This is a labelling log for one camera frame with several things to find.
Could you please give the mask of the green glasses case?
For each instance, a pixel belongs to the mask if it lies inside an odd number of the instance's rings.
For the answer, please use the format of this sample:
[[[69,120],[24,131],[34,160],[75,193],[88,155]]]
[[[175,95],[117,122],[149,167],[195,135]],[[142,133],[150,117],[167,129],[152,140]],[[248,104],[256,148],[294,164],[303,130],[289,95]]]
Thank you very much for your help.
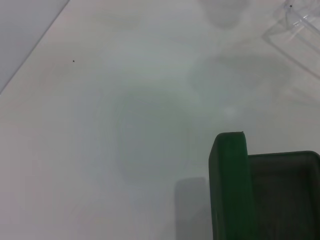
[[[250,155],[243,132],[225,132],[208,171],[216,240],[320,240],[320,154]]]

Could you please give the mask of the clear white glasses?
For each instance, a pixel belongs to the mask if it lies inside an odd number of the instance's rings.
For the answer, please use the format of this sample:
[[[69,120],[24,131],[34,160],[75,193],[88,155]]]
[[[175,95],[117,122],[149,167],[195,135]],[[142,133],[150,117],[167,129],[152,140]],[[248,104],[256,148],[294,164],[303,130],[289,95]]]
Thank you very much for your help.
[[[320,0],[283,0],[262,39],[320,80]]]

